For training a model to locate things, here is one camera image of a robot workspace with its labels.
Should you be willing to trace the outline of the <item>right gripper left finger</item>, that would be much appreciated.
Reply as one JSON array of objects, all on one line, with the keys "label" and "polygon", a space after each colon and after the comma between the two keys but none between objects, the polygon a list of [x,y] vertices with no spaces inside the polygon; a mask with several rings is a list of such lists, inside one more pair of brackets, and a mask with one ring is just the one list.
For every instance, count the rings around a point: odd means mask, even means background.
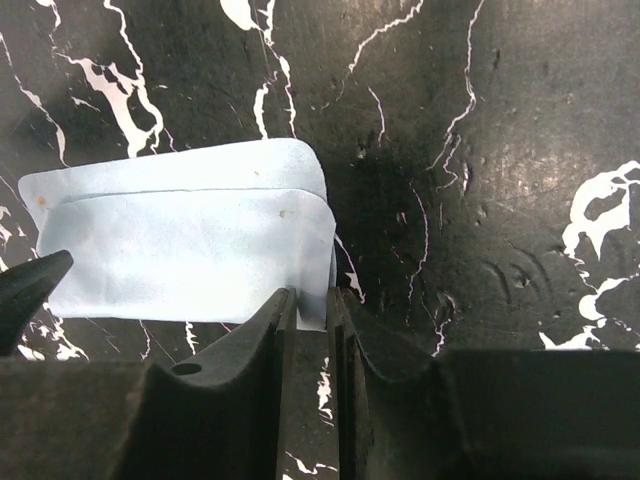
[{"label": "right gripper left finger", "polygon": [[1,364],[5,479],[278,479],[296,294],[164,368]]}]

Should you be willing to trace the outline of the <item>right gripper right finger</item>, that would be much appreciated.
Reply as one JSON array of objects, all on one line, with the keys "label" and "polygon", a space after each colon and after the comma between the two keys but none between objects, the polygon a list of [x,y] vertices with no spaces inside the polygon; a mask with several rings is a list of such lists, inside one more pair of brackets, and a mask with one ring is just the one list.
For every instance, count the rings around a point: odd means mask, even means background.
[{"label": "right gripper right finger", "polygon": [[454,349],[430,355],[327,296],[344,479],[635,479],[639,357]]}]

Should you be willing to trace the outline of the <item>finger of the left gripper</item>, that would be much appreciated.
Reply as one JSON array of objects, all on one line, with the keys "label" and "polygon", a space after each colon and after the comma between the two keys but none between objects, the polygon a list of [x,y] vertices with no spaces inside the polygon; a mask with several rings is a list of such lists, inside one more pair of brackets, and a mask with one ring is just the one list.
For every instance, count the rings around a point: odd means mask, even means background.
[{"label": "finger of the left gripper", "polygon": [[1,273],[1,355],[10,356],[21,333],[72,267],[61,250]]}]

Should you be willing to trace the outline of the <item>light blue cleaning cloth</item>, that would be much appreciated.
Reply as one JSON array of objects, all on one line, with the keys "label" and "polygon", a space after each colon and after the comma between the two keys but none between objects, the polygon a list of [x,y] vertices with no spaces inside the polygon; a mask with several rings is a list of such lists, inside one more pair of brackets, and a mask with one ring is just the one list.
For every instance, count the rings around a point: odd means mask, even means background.
[{"label": "light blue cleaning cloth", "polygon": [[76,166],[18,188],[38,254],[73,259],[49,298],[59,317],[241,324],[285,288],[300,329],[325,327],[336,221],[303,141]]}]

